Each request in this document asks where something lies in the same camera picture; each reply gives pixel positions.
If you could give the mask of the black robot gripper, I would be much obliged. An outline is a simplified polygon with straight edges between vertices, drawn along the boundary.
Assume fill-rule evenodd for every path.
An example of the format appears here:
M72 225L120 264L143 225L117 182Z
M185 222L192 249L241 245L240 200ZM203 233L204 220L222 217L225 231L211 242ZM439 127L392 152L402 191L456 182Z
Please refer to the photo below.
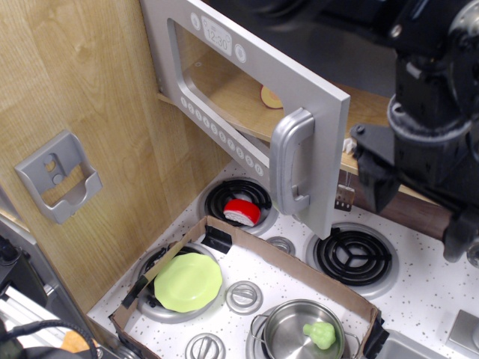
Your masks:
M472 193L472 113L451 95L393 96L388 125L350 130L367 204L379 213L405 185L420 194Z

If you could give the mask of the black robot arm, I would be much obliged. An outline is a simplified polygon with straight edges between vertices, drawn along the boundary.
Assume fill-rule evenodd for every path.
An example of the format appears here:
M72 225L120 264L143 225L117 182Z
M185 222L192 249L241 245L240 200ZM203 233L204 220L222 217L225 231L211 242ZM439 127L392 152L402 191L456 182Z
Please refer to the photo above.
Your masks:
M478 3L378 1L357 33L391 47L388 125L357 124L359 178L383 210L406 185L458 212L478 205Z

